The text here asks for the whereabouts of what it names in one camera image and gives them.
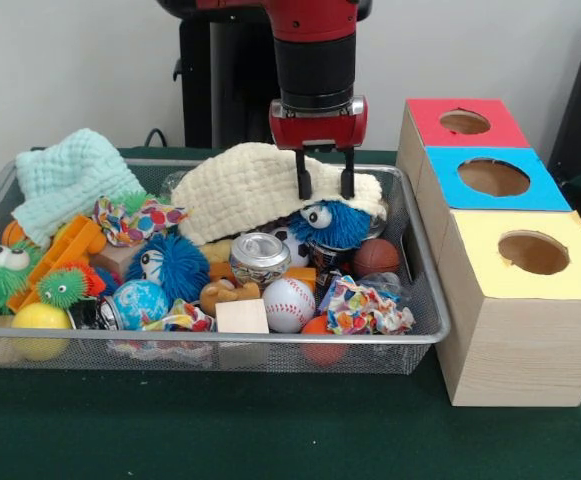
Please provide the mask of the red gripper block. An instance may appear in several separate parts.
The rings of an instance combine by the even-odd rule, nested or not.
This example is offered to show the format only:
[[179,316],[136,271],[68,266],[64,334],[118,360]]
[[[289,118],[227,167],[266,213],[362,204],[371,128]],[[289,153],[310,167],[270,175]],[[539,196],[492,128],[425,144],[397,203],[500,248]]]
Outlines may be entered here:
[[342,108],[333,111],[301,112],[287,108],[281,100],[271,102],[269,125],[276,146],[295,151],[300,199],[312,197],[311,176],[306,167],[304,148],[334,146],[342,150],[345,167],[341,173],[341,196],[355,194],[355,149],[366,136],[368,104],[364,96],[354,96]]

